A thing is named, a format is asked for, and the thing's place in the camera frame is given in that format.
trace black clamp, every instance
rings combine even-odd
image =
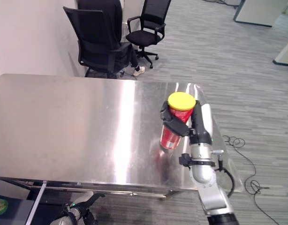
[[[163,124],[169,128],[173,133],[181,137],[189,136],[188,126],[178,117],[174,116],[170,110],[168,101],[165,101],[160,111]]]
[[[191,156],[188,153],[182,154],[179,157],[180,165],[185,167],[189,167],[190,165],[210,165],[211,167],[215,167],[215,163],[212,161],[195,161],[192,160]]]

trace office chair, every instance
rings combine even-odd
[[[127,67],[130,62],[132,45],[117,43],[114,32],[109,29],[101,10],[79,10],[63,7],[78,38],[78,62],[90,69],[106,73],[108,78],[116,79],[116,73]]]
[[[139,46],[141,51],[138,51],[138,57],[144,57],[150,62],[150,69],[153,68],[152,61],[148,55],[155,55],[155,60],[158,60],[158,54],[145,52],[145,47],[156,45],[165,37],[165,18],[169,9],[171,0],[145,0],[141,16],[135,16],[127,20],[129,34],[126,39]],[[141,30],[131,32],[130,22],[140,19]],[[154,33],[145,31],[144,28],[153,30]]]

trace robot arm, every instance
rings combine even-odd
[[[183,154],[180,163],[190,168],[190,177],[198,188],[199,199],[210,225],[239,225],[226,193],[216,181],[212,154],[222,167],[223,150],[212,150],[212,116],[208,104],[197,101],[189,130],[191,156]]]
[[[85,225],[95,225],[97,220],[89,210],[89,207],[104,194],[93,193],[89,191],[80,198],[76,199],[70,206],[66,206],[58,219],[54,220],[50,225],[77,225],[80,218],[83,218]]]

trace stainless steel table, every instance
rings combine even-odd
[[[189,152],[188,139],[164,153],[159,110],[172,92],[195,95],[195,89],[205,102],[192,83],[2,75],[0,179],[47,181],[46,188],[72,191],[108,186],[129,195],[138,194],[127,192],[130,187],[194,190],[188,168],[178,162]],[[225,151],[224,165],[235,178],[235,191],[242,191],[216,123],[213,148]],[[219,183],[231,188],[228,176],[220,176]]]

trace chair seat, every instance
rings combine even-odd
[[[126,36],[126,39],[138,46],[150,46],[155,44],[154,33],[147,32],[145,30],[137,30],[131,32]],[[157,42],[161,40],[160,36],[157,37]]]

